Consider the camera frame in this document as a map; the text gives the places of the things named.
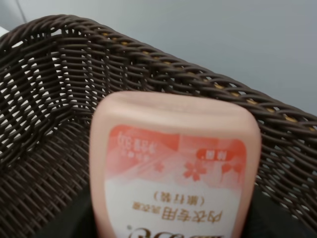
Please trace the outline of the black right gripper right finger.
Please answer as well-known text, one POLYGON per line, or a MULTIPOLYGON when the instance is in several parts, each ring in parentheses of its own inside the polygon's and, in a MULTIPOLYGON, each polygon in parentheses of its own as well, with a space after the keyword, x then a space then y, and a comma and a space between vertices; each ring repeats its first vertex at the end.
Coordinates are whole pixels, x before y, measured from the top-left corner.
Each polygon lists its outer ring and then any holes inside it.
POLYGON ((249 238, 315 238, 317 234, 255 188, 247 215, 249 238))

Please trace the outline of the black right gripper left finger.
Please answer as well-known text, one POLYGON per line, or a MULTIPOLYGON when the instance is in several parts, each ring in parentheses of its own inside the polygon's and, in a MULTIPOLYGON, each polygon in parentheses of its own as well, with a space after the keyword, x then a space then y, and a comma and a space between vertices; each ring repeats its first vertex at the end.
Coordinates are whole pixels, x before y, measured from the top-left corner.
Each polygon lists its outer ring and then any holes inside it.
POLYGON ((84 190, 34 237, 36 238, 94 238, 96 225, 90 191, 84 190))

